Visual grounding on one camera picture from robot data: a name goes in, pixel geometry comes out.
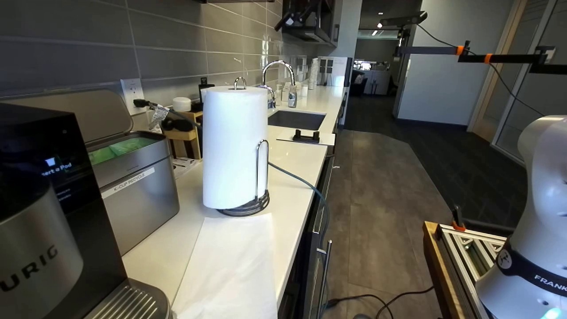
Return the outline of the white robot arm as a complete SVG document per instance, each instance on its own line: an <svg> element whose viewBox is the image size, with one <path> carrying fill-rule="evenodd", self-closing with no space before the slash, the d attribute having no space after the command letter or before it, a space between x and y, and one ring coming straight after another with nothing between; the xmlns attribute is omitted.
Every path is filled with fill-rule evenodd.
<svg viewBox="0 0 567 319"><path fill-rule="evenodd" d="M567 118L533 121L517 150L526 204L476 293L494 319L567 319Z"/></svg>

